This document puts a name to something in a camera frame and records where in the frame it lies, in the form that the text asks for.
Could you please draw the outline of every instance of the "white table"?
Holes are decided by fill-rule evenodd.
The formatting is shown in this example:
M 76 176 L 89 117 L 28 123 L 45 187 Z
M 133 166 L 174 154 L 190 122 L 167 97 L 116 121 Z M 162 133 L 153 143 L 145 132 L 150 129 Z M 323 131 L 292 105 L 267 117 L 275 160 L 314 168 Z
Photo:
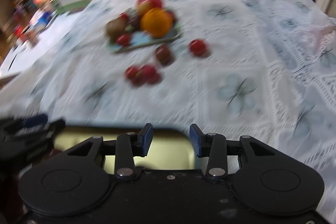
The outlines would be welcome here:
M 81 13 L 78 12 L 71 15 L 64 13 L 58 16 L 47 30 L 38 35 L 39 42 L 34 47 L 25 50 L 21 50 L 20 47 L 15 50 L 12 48 L 0 67 L 0 81 L 10 80 L 30 68 L 38 58 L 50 50 L 69 32 L 74 21 Z

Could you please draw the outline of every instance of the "yellow tray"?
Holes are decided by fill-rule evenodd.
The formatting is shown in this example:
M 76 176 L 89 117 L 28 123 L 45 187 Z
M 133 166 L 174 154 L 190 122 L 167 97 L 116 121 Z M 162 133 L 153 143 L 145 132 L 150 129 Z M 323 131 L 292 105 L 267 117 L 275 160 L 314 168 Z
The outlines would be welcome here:
M 105 141 L 116 140 L 126 132 L 140 132 L 130 128 L 95 128 L 67 126 L 54 141 L 54 147 L 66 150 L 94 135 L 103 136 Z M 115 156 L 107 156 L 104 170 L 114 173 Z M 148 155 L 144 158 L 134 157 L 135 165 L 157 170 L 187 170 L 195 168 L 194 150 L 189 139 L 181 132 L 170 129 L 154 129 L 153 141 Z

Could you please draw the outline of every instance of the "plate of fruit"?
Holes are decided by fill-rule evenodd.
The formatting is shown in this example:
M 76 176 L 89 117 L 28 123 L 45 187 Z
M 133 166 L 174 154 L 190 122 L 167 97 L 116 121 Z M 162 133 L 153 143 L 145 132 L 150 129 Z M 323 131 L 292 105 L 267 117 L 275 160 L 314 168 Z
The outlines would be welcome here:
M 105 27 L 108 48 L 113 53 L 172 42 L 181 36 L 180 26 L 172 9 L 162 0 L 138 0 Z

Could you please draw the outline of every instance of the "table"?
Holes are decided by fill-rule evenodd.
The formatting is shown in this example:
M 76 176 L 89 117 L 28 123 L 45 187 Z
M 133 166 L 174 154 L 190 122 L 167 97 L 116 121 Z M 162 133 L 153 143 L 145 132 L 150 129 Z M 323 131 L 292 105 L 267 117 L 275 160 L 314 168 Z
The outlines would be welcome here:
M 74 21 L 81 13 L 64 13 L 57 17 L 47 30 L 38 35 L 39 42 L 35 47 L 25 50 L 22 50 L 21 47 L 17 47 L 15 50 L 12 48 L 0 66 L 0 81 L 8 81 L 30 68 L 38 58 L 69 32 Z

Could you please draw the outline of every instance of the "tray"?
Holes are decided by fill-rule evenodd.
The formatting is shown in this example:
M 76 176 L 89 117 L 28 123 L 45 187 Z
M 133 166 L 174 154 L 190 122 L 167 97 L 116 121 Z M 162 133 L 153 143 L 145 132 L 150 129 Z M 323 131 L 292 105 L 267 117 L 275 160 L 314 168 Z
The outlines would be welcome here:
M 110 41 L 107 42 L 107 47 L 113 53 L 121 53 L 132 51 L 137 48 L 148 47 L 155 44 L 161 44 L 166 42 L 172 42 L 175 39 L 178 39 L 181 36 L 181 28 L 178 24 L 175 24 L 174 27 L 162 38 L 153 39 L 149 34 L 146 34 L 142 31 L 134 32 L 132 34 L 131 45 L 127 47 L 122 47 L 118 44 L 111 44 Z

